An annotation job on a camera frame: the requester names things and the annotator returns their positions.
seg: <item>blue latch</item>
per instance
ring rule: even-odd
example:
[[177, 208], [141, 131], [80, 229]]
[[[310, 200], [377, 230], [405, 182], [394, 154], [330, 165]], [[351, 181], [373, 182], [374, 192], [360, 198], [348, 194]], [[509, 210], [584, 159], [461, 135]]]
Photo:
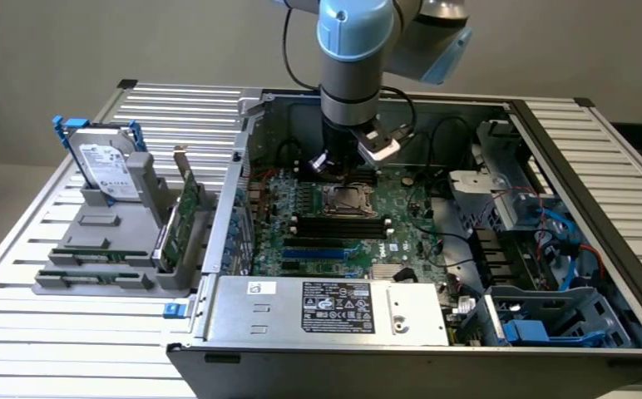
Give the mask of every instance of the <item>blue latch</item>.
[[80, 127], [88, 126], [88, 119], [84, 118], [68, 118], [64, 122], [64, 127], [73, 127], [79, 129]]
[[185, 305], [180, 303], [165, 303], [163, 318], [185, 318]]
[[128, 129], [133, 132], [135, 150], [147, 151], [145, 141], [143, 141], [143, 133], [140, 132], [140, 124], [135, 120], [128, 121]]
[[540, 320], [510, 320], [502, 324], [506, 341], [524, 347], [602, 347], [605, 332], [588, 332], [580, 337], [549, 337]]
[[[64, 126], [69, 127], [67, 124], [72, 121], [71, 119], [64, 122]], [[59, 137], [59, 141], [63, 143], [64, 149], [68, 151], [68, 153], [72, 155], [72, 160], [75, 160], [76, 168], [81, 172], [81, 176], [84, 178], [84, 183], [87, 183], [87, 188], [91, 189], [93, 186], [91, 185], [91, 182], [88, 181], [87, 174], [84, 173], [84, 169], [81, 168], [81, 163], [76, 159], [76, 153], [75, 150], [72, 150], [71, 145], [68, 144], [68, 139], [67, 135], [64, 134], [64, 127], [63, 127], [63, 116], [57, 115], [52, 118], [52, 128], [55, 129], [56, 136]]]

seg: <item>white wall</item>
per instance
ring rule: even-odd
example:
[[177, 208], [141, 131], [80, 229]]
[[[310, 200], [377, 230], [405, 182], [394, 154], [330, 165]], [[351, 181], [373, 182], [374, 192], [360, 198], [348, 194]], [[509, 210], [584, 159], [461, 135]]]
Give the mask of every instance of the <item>white wall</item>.
[[[410, 90], [586, 96], [642, 121], [642, 0], [467, 0], [474, 38], [446, 85]], [[91, 117], [123, 77], [291, 86], [279, 57], [284, 9], [267, 0], [0, 0], [0, 162], [63, 157], [55, 113]], [[318, 76], [312, 18], [291, 21], [290, 58]]]

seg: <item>white sticker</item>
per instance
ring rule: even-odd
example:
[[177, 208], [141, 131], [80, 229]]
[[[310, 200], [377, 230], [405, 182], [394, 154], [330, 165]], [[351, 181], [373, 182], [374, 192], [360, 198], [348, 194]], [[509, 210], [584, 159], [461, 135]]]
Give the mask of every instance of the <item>white sticker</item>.
[[246, 294], [247, 295], [274, 295], [276, 293], [276, 282], [275, 281], [250, 281], [246, 284]]
[[99, 190], [115, 200], [137, 200], [139, 193], [121, 153], [108, 145], [96, 144], [81, 144], [79, 150]]

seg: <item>blue pcie slot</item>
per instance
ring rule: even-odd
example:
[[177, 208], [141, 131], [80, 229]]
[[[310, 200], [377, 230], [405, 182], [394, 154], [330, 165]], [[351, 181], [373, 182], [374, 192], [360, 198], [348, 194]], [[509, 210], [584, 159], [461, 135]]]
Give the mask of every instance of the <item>blue pcie slot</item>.
[[288, 259], [344, 259], [343, 249], [283, 249], [282, 258]]

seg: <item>warning label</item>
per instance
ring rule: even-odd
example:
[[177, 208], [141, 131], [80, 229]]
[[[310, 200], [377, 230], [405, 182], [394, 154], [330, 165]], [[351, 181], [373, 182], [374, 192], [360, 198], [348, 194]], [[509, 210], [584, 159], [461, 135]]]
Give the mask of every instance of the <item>warning label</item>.
[[370, 284], [304, 282], [300, 328], [308, 333], [375, 333]]

